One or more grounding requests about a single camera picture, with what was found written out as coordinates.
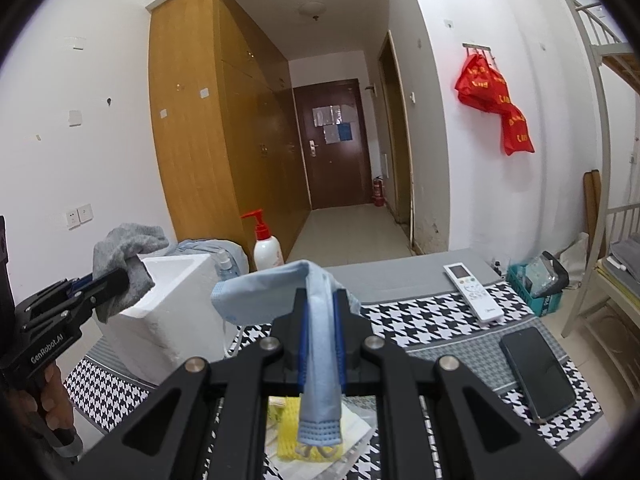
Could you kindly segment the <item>person's left hand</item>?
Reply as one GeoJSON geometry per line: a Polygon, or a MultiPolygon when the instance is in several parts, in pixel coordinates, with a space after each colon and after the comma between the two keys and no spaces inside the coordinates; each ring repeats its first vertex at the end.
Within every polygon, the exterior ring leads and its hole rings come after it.
{"type": "Polygon", "coordinates": [[[38,405],[41,405],[46,412],[44,420],[51,430],[73,428],[74,411],[58,364],[50,364],[44,370],[43,377],[44,385],[39,393],[39,401],[26,391],[11,389],[3,393],[13,415],[27,428],[30,426],[29,415],[37,414],[38,405]]]}

